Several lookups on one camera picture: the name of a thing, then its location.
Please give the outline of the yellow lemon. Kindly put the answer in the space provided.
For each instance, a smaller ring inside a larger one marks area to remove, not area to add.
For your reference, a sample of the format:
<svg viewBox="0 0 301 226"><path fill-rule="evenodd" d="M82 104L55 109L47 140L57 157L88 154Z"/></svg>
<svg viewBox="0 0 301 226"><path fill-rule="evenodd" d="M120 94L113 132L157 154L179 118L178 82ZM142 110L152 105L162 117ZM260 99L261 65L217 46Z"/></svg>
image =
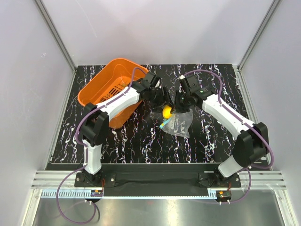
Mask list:
<svg viewBox="0 0 301 226"><path fill-rule="evenodd" d="M163 116L163 118L165 118L165 119L171 118L172 117L171 111L172 111L172 107L170 107L168 105L164 106L164 108L162 110L162 116Z"/></svg>

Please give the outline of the clear zip top bag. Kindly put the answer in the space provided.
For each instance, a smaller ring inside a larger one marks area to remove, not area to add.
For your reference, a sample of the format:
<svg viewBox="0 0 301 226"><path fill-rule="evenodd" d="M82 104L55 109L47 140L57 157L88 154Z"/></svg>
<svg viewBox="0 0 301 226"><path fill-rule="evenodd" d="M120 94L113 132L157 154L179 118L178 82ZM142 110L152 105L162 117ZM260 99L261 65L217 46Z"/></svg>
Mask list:
<svg viewBox="0 0 301 226"><path fill-rule="evenodd" d="M169 119L164 119L160 128L165 133L173 136L189 138L189 127L193 121L193 112L190 110L186 113L175 113Z"/></svg>

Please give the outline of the orange plastic basket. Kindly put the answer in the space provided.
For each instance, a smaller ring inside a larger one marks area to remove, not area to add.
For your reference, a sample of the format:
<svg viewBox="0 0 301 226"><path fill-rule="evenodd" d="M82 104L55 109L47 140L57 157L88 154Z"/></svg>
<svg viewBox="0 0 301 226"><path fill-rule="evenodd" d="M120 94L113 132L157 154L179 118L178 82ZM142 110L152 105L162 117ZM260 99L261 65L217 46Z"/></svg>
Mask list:
<svg viewBox="0 0 301 226"><path fill-rule="evenodd" d="M99 105L120 92L130 83L133 69L134 80L143 79L148 69L124 58L109 62L78 94L78 102L84 107L88 103Z"/></svg>

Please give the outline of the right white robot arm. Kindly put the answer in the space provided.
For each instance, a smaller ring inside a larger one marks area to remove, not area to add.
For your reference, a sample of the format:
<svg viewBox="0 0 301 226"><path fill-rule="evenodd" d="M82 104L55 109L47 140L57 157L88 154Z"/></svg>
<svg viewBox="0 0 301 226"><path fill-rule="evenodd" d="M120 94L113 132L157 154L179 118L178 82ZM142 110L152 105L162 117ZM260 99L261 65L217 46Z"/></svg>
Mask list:
<svg viewBox="0 0 301 226"><path fill-rule="evenodd" d="M192 106L214 117L235 140L230 157L214 170L216 185L225 186L235 173L250 167L269 153L267 126L262 122L256 124L240 115L212 90L202 88L191 94L176 91L174 112L185 113Z"/></svg>

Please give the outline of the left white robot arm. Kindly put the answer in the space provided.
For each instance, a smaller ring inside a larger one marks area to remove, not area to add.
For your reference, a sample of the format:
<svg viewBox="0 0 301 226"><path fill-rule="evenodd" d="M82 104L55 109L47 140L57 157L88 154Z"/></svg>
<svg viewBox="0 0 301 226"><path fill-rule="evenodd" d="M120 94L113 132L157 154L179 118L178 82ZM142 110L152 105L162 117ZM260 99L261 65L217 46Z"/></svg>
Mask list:
<svg viewBox="0 0 301 226"><path fill-rule="evenodd" d="M85 106L87 115L77 129L78 143L84 146L84 163L82 173L85 181L91 186L100 184L101 152L109 132L109 123L126 108L145 100L150 102L153 110L161 112L167 105L173 106L167 87L160 86L160 79L147 82L145 79L131 82L121 92L110 99L99 103L88 103Z"/></svg>

